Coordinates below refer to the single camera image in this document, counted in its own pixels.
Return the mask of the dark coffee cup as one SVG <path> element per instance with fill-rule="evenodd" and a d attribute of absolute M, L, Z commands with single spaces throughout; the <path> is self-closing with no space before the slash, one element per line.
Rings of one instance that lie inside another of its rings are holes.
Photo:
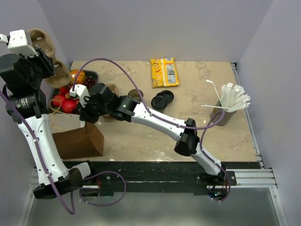
<path fill-rule="evenodd" d="M 141 98 L 143 97 L 143 92 L 141 90 L 132 89 L 128 92 L 127 96 L 141 101 Z"/>
<path fill-rule="evenodd" d="M 158 113 L 164 113 L 165 108 L 163 108 L 163 109 L 153 108 L 153 110 L 158 112 Z"/>

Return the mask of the brown paper bag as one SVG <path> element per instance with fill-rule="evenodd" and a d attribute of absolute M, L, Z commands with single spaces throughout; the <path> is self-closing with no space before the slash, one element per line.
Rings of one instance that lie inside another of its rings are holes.
<path fill-rule="evenodd" d="M 76 114 L 51 113 L 51 132 L 63 160 L 103 156 L 104 136 L 90 122 Z"/>

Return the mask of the black cup lid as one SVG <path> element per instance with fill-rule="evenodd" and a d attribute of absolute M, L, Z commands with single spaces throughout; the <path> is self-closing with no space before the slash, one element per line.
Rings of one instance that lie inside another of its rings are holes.
<path fill-rule="evenodd" d="M 151 107 L 152 108 L 163 109 L 163 108 L 167 107 L 167 102 L 162 96 L 155 96 L 151 100 Z"/>
<path fill-rule="evenodd" d="M 167 104 L 170 104 L 174 100 L 174 94 L 172 91 L 169 90 L 163 90 L 159 92 L 156 96 L 162 96 L 166 100 Z"/>

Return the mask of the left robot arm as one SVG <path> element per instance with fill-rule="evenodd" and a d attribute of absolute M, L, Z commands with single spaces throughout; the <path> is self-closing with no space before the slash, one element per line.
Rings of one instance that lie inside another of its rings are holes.
<path fill-rule="evenodd" d="M 4 80 L 1 95 L 6 111 L 24 135 L 38 172 L 36 199 L 53 199 L 80 189 L 84 182 L 92 185 L 97 172 L 84 162 L 68 169 L 55 145 L 41 82 L 54 75 L 53 59 L 41 48 L 34 47 L 35 56 L 5 54 L 0 58 L 0 76 Z"/>

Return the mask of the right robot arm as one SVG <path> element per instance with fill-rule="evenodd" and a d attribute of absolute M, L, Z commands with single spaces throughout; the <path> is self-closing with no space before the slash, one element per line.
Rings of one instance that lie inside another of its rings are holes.
<path fill-rule="evenodd" d="M 225 169 L 220 160 L 213 157 L 198 137 L 195 120 L 180 120 L 150 109 L 142 101 L 128 96 L 117 96 L 103 83 L 91 89 L 75 85 L 70 96 L 80 103 L 80 120 L 96 123 L 100 116 L 109 115 L 118 121 L 141 124 L 168 135 L 176 141 L 174 151 L 192 157 L 205 171 L 205 178 L 215 185 L 226 180 Z"/>

